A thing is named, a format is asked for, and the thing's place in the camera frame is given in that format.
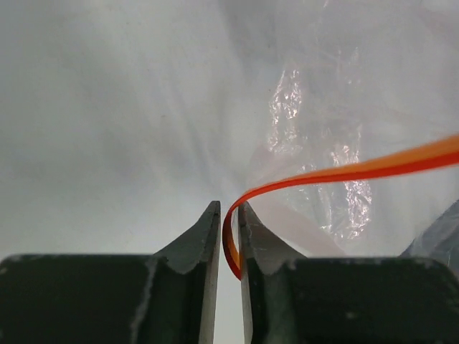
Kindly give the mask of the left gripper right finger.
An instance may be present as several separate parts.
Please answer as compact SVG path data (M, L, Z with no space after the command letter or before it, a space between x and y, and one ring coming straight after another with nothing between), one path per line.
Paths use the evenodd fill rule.
M307 258L238 210L247 343L456 343L458 278L434 259Z

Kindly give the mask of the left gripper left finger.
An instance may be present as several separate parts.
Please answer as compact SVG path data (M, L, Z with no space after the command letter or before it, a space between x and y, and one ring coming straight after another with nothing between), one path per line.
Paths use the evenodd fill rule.
M211 343L221 206L154 254L18 254L1 263L3 343Z

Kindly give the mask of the clear zip top bag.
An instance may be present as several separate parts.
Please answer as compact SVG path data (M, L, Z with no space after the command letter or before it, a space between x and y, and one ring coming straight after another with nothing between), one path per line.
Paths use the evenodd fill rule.
M151 1L156 216L458 131L456 1Z

